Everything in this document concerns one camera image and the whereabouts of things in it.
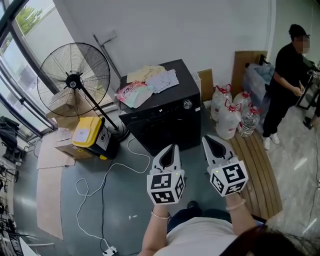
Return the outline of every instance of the tree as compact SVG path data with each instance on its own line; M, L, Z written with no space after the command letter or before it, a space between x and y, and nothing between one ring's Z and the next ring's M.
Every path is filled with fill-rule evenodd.
M18 15L15 17L16 22L18 23L22 34L25 36L28 32L39 23L41 20L41 10L36 10L30 6L24 6ZM0 49L0 55L3 55L8 48L12 40L12 35L9 33L3 41L3 45Z

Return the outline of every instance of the fan grille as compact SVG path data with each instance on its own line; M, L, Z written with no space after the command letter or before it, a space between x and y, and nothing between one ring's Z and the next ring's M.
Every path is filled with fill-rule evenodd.
M41 101L51 112L60 116L80 116L95 107L81 89L67 86L66 79L72 74L80 75L82 85L97 104L105 97L109 87L109 64L97 48L86 43L61 46L45 59L37 79Z

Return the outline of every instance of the person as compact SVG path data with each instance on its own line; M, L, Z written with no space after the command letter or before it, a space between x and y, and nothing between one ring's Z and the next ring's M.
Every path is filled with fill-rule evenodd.
M257 226L238 193L225 199L229 213L218 209L203 212L191 201L169 222L167 207L155 205L139 256L306 255L283 234Z
M270 106L263 123L262 141L266 150L270 149L270 140L279 144L278 125L285 117L289 107L295 105L305 88L301 83L304 75L303 55L310 48L310 39L306 31L293 24L289 34L291 43L284 46L275 61L275 72L269 86Z
M305 117L303 124L305 127L307 127L309 130L311 130L314 125L316 124L316 122L319 120L320 117L320 99L318 96L318 100L316 101L316 107L315 107L315 111L314 111L314 115L312 118L309 117Z

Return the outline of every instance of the fan stand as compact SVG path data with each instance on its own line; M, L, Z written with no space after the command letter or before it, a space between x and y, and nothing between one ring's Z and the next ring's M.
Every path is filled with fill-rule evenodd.
M83 86L81 82L82 74L67 74L68 77L65 81L66 86L70 87L73 90L82 90L84 94L89 98L89 100L94 104L94 106L100 111L100 113L108 120L111 126L107 127L109 132L117 139L118 142L123 141L129 134L128 128L122 123L120 119L113 122L107 114L103 111L103 109L99 106L99 104L94 100L91 94L87 91L87 89Z

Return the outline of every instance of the standing fan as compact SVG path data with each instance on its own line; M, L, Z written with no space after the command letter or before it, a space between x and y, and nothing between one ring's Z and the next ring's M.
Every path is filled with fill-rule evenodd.
M121 141L128 129L120 119L113 122L99 106L109 84L105 56L92 45L75 42L59 47L44 60L37 90L42 103L60 116L77 117L96 107L111 124L109 131Z

